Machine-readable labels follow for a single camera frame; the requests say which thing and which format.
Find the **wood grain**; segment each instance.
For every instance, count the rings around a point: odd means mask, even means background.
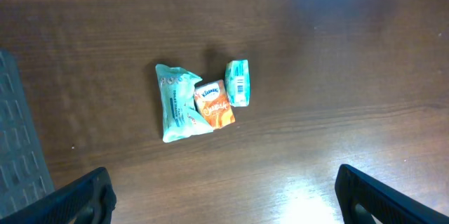
[[[449,215],[448,16],[448,0],[0,0],[0,47],[56,187],[106,166],[113,223],[341,223],[343,163]],[[206,83],[233,58],[250,106],[164,144],[155,64]]]

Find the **orange tissue pack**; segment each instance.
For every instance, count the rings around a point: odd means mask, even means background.
[[[219,80],[196,88],[194,93],[198,111],[214,129],[236,121],[224,87]]]

